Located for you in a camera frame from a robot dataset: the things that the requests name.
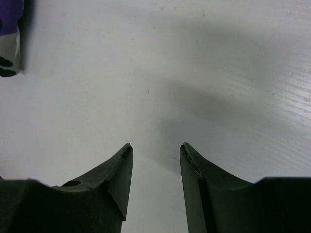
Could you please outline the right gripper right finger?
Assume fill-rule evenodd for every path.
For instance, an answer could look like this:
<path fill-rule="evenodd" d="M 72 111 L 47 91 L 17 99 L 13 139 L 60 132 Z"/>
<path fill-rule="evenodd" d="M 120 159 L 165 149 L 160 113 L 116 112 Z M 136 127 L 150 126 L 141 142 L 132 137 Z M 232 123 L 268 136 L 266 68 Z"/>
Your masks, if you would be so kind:
<path fill-rule="evenodd" d="M 242 180 L 205 159 L 190 144 L 180 148 L 190 233 L 308 233 L 311 180 Z"/>

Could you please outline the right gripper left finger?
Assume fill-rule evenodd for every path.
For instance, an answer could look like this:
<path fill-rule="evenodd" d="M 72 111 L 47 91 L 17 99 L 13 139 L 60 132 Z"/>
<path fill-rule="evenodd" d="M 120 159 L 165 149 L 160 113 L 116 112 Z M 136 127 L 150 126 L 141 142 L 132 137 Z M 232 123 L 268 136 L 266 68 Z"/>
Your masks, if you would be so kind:
<path fill-rule="evenodd" d="M 119 233 L 126 220 L 133 148 L 125 144 L 110 159 L 62 186 L 1 180 L 3 233 Z"/>

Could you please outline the purple camouflage trousers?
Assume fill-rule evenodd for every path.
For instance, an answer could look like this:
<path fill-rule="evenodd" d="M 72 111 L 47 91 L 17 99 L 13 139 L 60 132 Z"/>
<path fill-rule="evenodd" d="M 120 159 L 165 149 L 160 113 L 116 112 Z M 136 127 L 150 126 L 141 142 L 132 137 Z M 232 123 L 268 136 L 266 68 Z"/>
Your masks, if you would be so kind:
<path fill-rule="evenodd" d="M 24 0 L 0 1 L 0 76 L 12 77 L 20 71 L 20 32 Z"/>

